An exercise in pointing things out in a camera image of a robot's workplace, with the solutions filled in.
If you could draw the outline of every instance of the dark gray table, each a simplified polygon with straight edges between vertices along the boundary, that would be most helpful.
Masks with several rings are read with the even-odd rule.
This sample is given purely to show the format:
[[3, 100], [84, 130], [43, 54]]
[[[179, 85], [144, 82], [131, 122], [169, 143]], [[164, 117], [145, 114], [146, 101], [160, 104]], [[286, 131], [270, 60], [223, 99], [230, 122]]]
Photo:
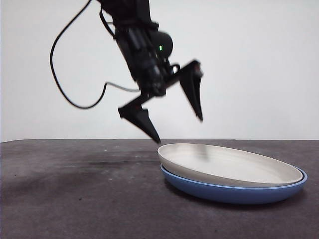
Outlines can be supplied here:
[[2, 239], [317, 239], [319, 141], [196, 142], [273, 157], [307, 172], [273, 204], [236, 206], [170, 186], [150, 140], [20, 140], [1, 144]]

